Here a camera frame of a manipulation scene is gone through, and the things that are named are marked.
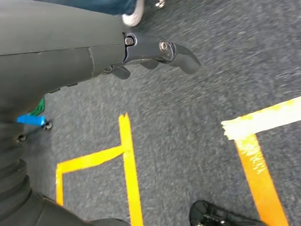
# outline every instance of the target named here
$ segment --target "orange tape line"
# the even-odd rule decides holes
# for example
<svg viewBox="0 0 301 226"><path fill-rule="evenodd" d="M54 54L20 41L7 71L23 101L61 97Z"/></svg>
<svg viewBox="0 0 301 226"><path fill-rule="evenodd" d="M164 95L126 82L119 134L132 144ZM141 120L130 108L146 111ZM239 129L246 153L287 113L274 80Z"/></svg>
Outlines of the orange tape line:
<svg viewBox="0 0 301 226"><path fill-rule="evenodd" d="M56 171L57 202L60 205L63 205L63 174L98 166L124 152L124 148L118 146L57 164Z"/></svg>
<svg viewBox="0 0 301 226"><path fill-rule="evenodd" d="M261 220L269 226L288 226L256 136L235 142Z"/></svg>
<svg viewBox="0 0 301 226"><path fill-rule="evenodd" d="M119 130L124 163L125 181L127 184L128 208L131 226L143 226L139 184L134 154L132 133L130 119L127 114L119 117Z"/></svg>

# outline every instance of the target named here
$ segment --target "caster wheel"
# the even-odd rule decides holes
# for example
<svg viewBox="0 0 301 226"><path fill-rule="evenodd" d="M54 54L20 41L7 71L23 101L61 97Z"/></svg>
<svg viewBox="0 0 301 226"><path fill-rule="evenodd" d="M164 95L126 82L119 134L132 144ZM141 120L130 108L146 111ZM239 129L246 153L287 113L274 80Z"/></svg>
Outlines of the caster wheel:
<svg viewBox="0 0 301 226"><path fill-rule="evenodd" d="M22 143L22 142L24 142L24 141L26 141L27 139L27 136L26 135L20 135L18 138L17 138L17 142L18 143Z"/></svg>
<svg viewBox="0 0 301 226"><path fill-rule="evenodd" d="M49 129L52 129L53 125L54 124L51 121L47 121L42 128L44 130L49 130Z"/></svg>

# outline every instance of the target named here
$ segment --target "green object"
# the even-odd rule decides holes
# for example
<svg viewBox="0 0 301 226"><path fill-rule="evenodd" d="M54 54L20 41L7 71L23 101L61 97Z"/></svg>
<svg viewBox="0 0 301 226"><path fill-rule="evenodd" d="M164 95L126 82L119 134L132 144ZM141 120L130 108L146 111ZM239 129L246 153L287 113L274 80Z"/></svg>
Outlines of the green object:
<svg viewBox="0 0 301 226"><path fill-rule="evenodd" d="M29 115L38 116L45 110L45 99L43 97L38 105L33 111L29 112Z"/></svg>

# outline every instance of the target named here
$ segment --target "bolt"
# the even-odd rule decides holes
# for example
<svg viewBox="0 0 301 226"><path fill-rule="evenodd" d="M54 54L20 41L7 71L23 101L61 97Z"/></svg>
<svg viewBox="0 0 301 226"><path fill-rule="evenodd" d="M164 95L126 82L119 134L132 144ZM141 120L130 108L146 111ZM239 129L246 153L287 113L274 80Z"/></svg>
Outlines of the bolt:
<svg viewBox="0 0 301 226"><path fill-rule="evenodd" d="M166 53L167 51L167 43L164 40L161 40L160 41L159 48L161 52Z"/></svg>
<svg viewBox="0 0 301 226"><path fill-rule="evenodd" d="M132 46L134 43L134 38L132 37L126 37L124 39L124 42L127 46Z"/></svg>

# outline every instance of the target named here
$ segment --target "blue object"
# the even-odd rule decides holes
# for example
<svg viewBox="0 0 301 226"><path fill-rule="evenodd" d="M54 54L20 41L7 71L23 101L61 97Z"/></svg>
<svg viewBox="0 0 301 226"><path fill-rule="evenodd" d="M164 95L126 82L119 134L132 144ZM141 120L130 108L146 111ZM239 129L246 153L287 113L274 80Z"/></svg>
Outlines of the blue object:
<svg viewBox="0 0 301 226"><path fill-rule="evenodd" d="M111 15L131 15L137 0L38 0Z"/></svg>
<svg viewBox="0 0 301 226"><path fill-rule="evenodd" d="M17 122L40 127L40 126L44 126L45 124L46 124L46 117L45 116L32 116L32 115L24 114L24 115L19 116L17 119Z"/></svg>

